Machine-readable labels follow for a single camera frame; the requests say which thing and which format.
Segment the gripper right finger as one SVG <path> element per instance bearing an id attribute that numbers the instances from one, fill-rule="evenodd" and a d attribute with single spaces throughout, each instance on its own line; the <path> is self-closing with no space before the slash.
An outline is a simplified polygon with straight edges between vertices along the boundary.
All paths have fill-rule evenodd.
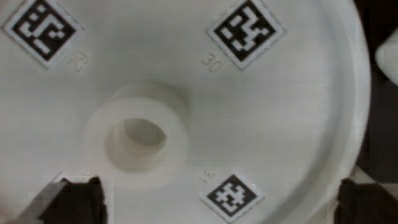
<path id="1" fill-rule="evenodd" d="M 336 224 L 398 224 L 398 199 L 379 183 L 342 181 Z"/>

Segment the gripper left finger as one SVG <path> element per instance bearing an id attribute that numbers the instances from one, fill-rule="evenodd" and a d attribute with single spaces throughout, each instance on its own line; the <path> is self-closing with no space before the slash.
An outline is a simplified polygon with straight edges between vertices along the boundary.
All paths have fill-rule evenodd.
<path id="1" fill-rule="evenodd" d="M 59 175 L 45 185 L 17 218 L 17 224 L 107 224 L 102 179 Z"/>

